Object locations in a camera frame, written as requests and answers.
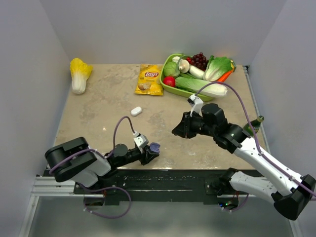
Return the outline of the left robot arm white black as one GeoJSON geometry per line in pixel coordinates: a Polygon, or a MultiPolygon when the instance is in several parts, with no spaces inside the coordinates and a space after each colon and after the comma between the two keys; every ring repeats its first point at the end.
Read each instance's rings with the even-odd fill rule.
{"type": "Polygon", "coordinates": [[[133,149],[118,144],[108,154],[102,155],[90,148],[84,137],[73,139],[46,151],[49,174],[58,183],[73,180],[96,194],[102,189],[100,177],[112,176],[117,168],[136,161],[146,165],[160,154],[160,144],[149,144],[143,135],[134,143],[133,149]]]}

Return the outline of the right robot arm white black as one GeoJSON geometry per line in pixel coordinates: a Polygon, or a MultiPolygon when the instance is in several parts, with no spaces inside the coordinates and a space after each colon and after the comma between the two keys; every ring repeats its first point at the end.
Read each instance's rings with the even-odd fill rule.
{"type": "Polygon", "coordinates": [[[310,192],[316,186],[315,178],[294,172],[258,147],[242,127],[227,121],[217,104],[204,105],[200,114],[184,112],[172,134],[186,139],[198,134],[210,136],[220,148],[246,161],[261,174],[261,177],[253,177],[234,168],[228,169],[209,184],[218,196],[233,191],[254,195],[273,204],[289,220],[297,220],[312,200],[310,192]]]}

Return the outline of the white earbud charging case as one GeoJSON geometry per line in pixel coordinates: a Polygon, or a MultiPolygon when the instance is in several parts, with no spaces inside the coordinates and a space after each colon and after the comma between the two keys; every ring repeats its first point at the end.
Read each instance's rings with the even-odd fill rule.
{"type": "Polygon", "coordinates": [[[135,107],[134,109],[132,109],[131,111],[130,111],[130,114],[133,116],[133,117],[135,117],[135,116],[138,116],[139,114],[141,114],[142,113],[142,108],[141,107],[135,107]]]}

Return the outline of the blue-grey earbud charging case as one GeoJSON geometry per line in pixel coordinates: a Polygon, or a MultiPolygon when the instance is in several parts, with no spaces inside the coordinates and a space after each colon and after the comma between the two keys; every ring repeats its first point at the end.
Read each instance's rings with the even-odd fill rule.
{"type": "Polygon", "coordinates": [[[159,143],[154,143],[154,142],[152,142],[151,144],[150,144],[150,150],[152,151],[152,152],[154,152],[154,153],[160,153],[160,144],[159,143]]]}

